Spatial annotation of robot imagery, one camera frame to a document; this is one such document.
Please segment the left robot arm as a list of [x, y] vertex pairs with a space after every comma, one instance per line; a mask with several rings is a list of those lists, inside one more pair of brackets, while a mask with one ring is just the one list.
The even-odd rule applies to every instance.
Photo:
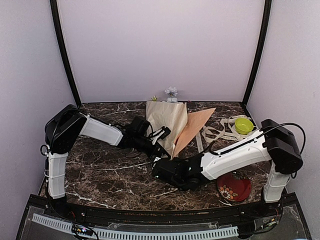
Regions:
[[90, 137], [120, 149], [135, 149], [145, 153], [149, 158], [160, 158], [167, 154], [159, 144], [170, 134], [162, 126], [156, 131], [147, 133], [151, 123], [136, 116], [125, 126], [107, 124], [69, 104], [54, 116], [44, 128], [46, 150], [41, 154], [46, 157], [44, 175], [48, 195], [54, 199], [51, 210], [60, 218], [67, 218], [71, 213], [70, 206], [62, 199], [65, 197], [66, 161], [78, 136]]

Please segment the blue fake flower stem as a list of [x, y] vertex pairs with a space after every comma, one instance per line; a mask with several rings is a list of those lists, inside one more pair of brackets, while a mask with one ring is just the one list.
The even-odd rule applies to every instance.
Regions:
[[178, 98], [177, 98], [177, 95], [178, 95], [178, 90], [176, 87], [168, 87], [164, 93], [167, 95], [167, 99], [166, 101], [168, 103], [177, 103], [178, 102]]

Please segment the beige wrapping paper sheet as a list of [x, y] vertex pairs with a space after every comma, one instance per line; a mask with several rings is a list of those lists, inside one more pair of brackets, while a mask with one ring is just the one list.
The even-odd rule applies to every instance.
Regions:
[[215, 110], [208, 108], [188, 113], [186, 102], [148, 101], [146, 120], [154, 130], [161, 127], [169, 128], [170, 134], [158, 142], [173, 159], [204, 127]]

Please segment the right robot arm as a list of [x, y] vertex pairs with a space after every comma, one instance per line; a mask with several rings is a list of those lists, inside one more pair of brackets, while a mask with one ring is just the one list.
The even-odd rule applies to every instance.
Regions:
[[303, 166], [302, 153], [295, 135], [271, 119], [245, 139], [217, 151], [208, 150], [190, 158], [157, 157], [151, 174], [180, 190], [196, 190], [199, 186], [246, 166], [271, 161], [268, 180], [262, 190], [263, 200], [255, 205], [255, 213], [266, 217], [275, 208], [291, 175]]

